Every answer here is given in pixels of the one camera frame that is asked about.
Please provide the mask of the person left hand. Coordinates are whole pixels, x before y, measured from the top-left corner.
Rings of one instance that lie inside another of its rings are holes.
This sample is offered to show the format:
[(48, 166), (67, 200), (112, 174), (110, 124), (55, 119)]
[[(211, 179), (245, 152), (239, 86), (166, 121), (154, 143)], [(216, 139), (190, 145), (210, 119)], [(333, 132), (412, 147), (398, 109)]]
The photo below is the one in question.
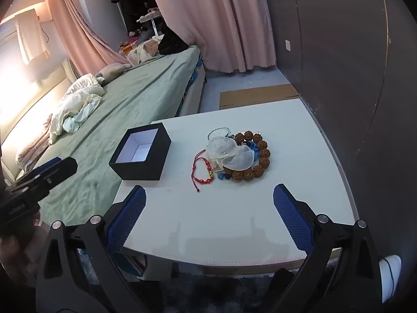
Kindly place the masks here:
[(14, 283), (35, 286), (46, 237), (47, 231), (36, 226), (23, 249), (13, 235), (1, 238), (1, 266)]

